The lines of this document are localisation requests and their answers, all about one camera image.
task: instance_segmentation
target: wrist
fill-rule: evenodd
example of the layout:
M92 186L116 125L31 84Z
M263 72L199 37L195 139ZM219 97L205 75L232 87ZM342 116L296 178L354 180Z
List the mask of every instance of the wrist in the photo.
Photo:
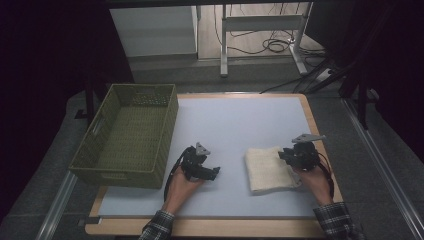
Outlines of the wrist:
M162 211L165 211L165 212L168 212L168 213L170 213L170 214L172 214L172 215L176 215L176 213L178 212L178 209L179 209L179 207L178 206L175 206L174 204L172 204L172 203L170 203L170 202L168 202L168 201L165 201L164 203L163 203L163 205L162 205Z
M315 196L319 206L325 206L334 203L330 195Z

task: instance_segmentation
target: beige towel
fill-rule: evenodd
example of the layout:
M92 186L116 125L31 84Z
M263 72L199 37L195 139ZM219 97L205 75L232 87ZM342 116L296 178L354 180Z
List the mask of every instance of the beige towel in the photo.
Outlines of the beige towel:
M245 161L253 192L301 185L299 176L278 156L280 147L247 149Z

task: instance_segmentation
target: white board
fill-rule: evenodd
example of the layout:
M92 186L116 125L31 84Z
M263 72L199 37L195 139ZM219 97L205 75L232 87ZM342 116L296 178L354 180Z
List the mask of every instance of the white board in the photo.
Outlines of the white board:
M244 154L248 148L293 147L291 140L310 133L297 97L179 99L167 170L160 190L109 187L99 216L152 216L163 203L172 166L189 146L211 151L204 167L221 167L186 202L179 217L302 218L317 207L304 187L253 194Z

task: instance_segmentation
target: robotic hand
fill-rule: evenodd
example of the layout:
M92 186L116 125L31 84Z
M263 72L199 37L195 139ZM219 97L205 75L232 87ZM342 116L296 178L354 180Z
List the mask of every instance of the robotic hand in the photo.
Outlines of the robotic hand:
M168 180L166 181L165 190L164 190L164 200L168 193L169 184L171 183L172 176L181 165L181 169L184 172L184 175L188 181L196 179L204 180L215 180L216 176L219 173L220 167L213 169L205 168L202 164L205 162L210 151L206 150L199 142L196 143L196 148L190 146L184 150L180 158L178 158L171 172L169 173Z
M278 152L280 159L286 161L286 163L296 169L303 171L311 171L315 167L319 167L324 172L327 178L328 184L330 185L330 195L334 197L334 181L331 178L331 169L329 170L321 163L318 151L315 149L313 141L321 140L326 136L316 136L311 134L302 134L299 137L292 140L294 144L293 148L283 148L284 152Z

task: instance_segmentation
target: hand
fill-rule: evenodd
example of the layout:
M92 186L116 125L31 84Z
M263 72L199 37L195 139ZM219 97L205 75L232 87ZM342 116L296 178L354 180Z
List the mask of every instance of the hand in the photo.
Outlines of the hand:
M205 180L202 179L198 179L195 182L188 181L181 167L178 167L169 184L168 194L162 206L162 210L175 215L184 202L204 182Z
M321 168L315 167L308 172L295 168L293 170L300 176L302 183L311 190L320 206L333 203L330 186Z

